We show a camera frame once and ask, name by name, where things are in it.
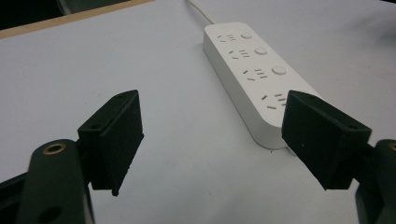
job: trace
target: brown edge trim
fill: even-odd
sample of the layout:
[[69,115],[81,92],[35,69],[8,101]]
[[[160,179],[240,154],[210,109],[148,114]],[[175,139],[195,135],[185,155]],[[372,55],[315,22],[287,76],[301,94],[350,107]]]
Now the brown edge trim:
[[62,24],[66,24],[72,21],[81,21],[90,17],[94,17],[97,15],[105,14],[107,12],[112,12],[116,10],[120,10],[126,7],[134,7],[136,5],[144,4],[147,2],[152,2],[153,0],[131,0],[123,3],[114,4],[108,7],[99,7],[96,9],[83,11],[67,16],[62,16],[58,18],[54,18],[47,21],[38,21],[35,23],[30,23],[18,27],[9,28],[6,30],[0,30],[0,39],[11,37],[14,35],[22,35],[27,34],[33,31],[43,30],[46,28],[50,28],[52,26],[59,26]]

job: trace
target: white table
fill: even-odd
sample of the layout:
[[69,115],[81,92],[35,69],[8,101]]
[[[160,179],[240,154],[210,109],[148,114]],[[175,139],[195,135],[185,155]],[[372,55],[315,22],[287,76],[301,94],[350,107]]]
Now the white table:
[[[396,5],[376,0],[197,1],[249,24],[329,103],[396,137]],[[0,40],[0,181],[111,96],[139,90],[146,135],[120,189],[92,191],[96,223],[358,223],[298,158],[258,146],[202,51],[207,21],[158,0]]]

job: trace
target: power strip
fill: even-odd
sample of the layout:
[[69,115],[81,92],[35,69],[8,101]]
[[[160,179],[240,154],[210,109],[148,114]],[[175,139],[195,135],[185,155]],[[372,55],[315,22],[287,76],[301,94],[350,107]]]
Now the power strip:
[[286,147],[281,127],[288,92],[318,93],[242,22],[206,26],[204,52],[253,139],[269,149]]

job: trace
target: power outlet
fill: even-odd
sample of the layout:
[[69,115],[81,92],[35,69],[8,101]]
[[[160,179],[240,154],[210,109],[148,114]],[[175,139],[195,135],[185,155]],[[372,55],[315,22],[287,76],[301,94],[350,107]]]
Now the power outlet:
[[204,52],[253,139],[266,148],[286,147],[281,127],[288,92],[318,93],[244,23],[207,26]]

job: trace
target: socket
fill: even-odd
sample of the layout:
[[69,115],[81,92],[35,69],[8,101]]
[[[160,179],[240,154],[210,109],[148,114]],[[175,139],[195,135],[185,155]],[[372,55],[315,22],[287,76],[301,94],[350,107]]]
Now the socket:
[[269,149],[286,147],[281,127],[288,92],[319,94],[242,22],[206,26],[204,52],[253,139]]

